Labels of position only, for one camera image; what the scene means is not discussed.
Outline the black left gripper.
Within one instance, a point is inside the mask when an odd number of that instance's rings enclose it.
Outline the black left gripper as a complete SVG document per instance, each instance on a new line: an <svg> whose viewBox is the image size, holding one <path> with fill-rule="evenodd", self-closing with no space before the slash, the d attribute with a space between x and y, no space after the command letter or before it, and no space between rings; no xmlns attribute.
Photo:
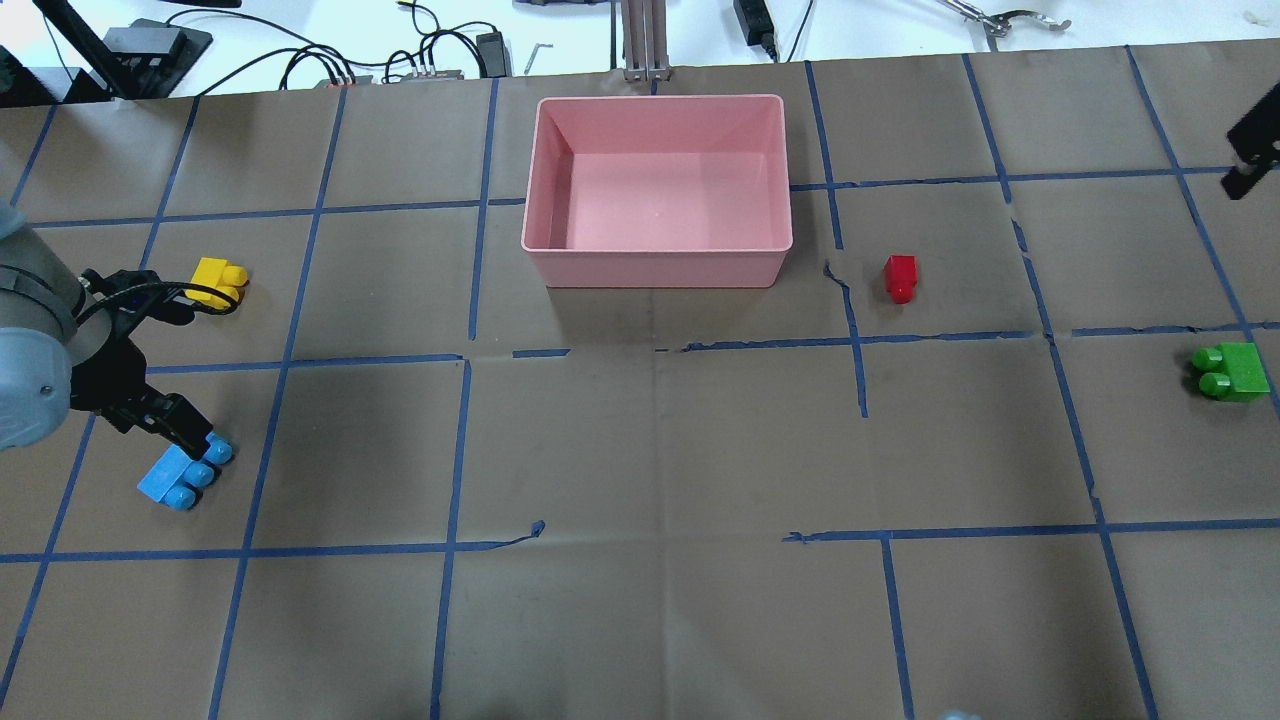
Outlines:
<svg viewBox="0 0 1280 720"><path fill-rule="evenodd" d="M192 460L204 459L212 423L186 396L164 395L146 383L147 360L131 333L146 318L184 325L197 315L225 316L241 306L241 299L223 292L192 297L182 283L161 281L151 270L101 275L88 269L79 281L84 293L74 306L78 328L105 336L90 342L88 356L72 370L70 406L100 416L120 433L138 427Z"/></svg>

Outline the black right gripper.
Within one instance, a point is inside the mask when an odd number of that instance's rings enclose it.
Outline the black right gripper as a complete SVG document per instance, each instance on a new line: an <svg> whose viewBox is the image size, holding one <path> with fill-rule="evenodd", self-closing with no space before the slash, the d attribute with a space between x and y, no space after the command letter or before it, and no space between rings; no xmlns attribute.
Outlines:
<svg viewBox="0 0 1280 720"><path fill-rule="evenodd" d="M1233 168L1222 178L1230 200L1244 199L1279 164L1279 83L1226 133Z"/></svg>

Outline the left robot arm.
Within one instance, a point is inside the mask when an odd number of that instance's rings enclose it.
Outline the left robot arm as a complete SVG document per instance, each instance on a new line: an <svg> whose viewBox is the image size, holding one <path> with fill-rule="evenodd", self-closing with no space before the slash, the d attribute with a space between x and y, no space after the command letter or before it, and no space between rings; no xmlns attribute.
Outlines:
<svg viewBox="0 0 1280 720"><path fill-rule="evenodd" d="M77 274L10 204L3 205L1 255L4 448L35 445L79 411L120 433L160 436L195 461L232 456L186 396L147 383L146 356L131 337L148 318L186 325L198 314L232 314L237 291L151 270Z"/></svg>

